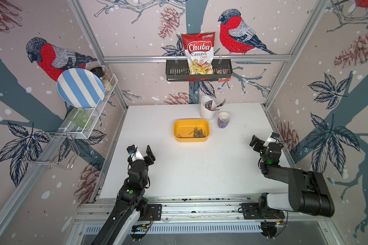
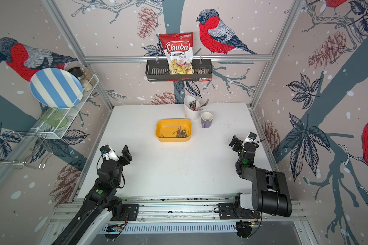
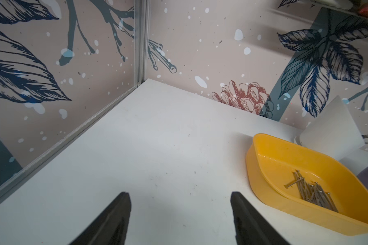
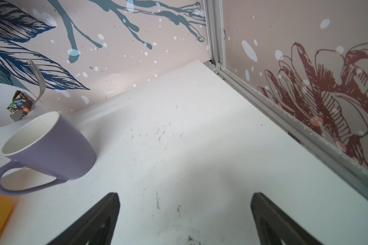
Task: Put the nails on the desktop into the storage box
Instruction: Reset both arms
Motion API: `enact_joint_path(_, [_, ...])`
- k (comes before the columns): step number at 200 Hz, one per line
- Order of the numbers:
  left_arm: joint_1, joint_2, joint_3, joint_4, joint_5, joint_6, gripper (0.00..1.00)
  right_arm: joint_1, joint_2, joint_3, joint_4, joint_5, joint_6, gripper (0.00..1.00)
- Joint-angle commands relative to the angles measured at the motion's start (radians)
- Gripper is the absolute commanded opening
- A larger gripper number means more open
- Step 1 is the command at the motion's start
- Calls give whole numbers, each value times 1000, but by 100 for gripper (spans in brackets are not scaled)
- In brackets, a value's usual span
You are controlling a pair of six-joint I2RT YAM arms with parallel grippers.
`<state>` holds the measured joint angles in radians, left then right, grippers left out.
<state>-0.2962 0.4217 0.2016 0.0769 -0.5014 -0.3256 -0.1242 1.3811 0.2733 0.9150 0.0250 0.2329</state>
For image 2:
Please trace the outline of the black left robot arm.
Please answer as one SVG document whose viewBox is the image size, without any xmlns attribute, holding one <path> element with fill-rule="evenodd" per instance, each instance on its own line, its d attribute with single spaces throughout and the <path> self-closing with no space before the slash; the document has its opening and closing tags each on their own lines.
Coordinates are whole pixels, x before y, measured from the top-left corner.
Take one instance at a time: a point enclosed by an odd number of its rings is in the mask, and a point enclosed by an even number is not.
<svg viewBox="0 0 368 245">
<path fill-rule="evenodd" d="M 128 146 L 124 146 L 121 156 L 109 145 L 102 146 L 100 152 L 102 164 L 97 169 L 98 178 L 54 245 L 89 245 L 112 218 L 124 220 L 124 224 L 118 226 L 119 234 L 130 221 L 131 212 L 123 209 L 122 199 L 116 196 L 117 190 L 125 186 L 123 167 L 132 161 Z"/>
</svg>

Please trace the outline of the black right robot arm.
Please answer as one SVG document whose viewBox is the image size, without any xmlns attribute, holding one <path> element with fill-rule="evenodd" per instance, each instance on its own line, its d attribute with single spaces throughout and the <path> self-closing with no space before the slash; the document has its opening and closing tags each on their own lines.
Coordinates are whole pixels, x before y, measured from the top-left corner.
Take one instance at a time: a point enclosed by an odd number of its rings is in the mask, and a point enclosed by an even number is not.
<svg viewBox="0 0 368 245">
<path fill-rule="evenodd" d="M 285 174 L 255 166 L 255 154 L 259 147 L 256 136 L 251 132 L 245 140 L 239 140 L 234 135 L 229 144 L 238 153 L 236 174 L 252 183 L 250 193 L 236 194 L 233 214 L 238 218 L 251 216 L 255 212 L 290 217 L 292 203 Z"/>
</svg>

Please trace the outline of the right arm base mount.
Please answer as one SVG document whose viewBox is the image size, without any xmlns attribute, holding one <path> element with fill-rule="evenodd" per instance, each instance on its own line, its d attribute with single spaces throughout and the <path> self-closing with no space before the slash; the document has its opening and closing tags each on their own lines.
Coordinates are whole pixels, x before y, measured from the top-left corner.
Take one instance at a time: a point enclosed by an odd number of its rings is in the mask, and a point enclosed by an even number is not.
<svg viewBox="0 0 368 245">
<path fill-rule="evenodd" d="M 260 220 L 260 212 L 255 212 L 249 209 L 241 209 L 234 203 L 219 203 L 217 205 L 218 216 L 221 220 L 228 219 L 253 219 Z"/>
</svg>

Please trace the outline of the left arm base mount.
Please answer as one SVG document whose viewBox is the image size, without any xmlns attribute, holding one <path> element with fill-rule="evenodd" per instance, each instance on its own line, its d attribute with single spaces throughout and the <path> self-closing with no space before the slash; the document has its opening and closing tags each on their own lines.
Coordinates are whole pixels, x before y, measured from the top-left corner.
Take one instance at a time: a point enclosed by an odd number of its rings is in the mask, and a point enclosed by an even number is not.
<svg viewBox="0 0 368 245">
<path fill-rule="evenodd" d="M 139 204 L 119 204 L 112 210 L 113 221 L 135 221 L 138 217 Z"/>
</svg>

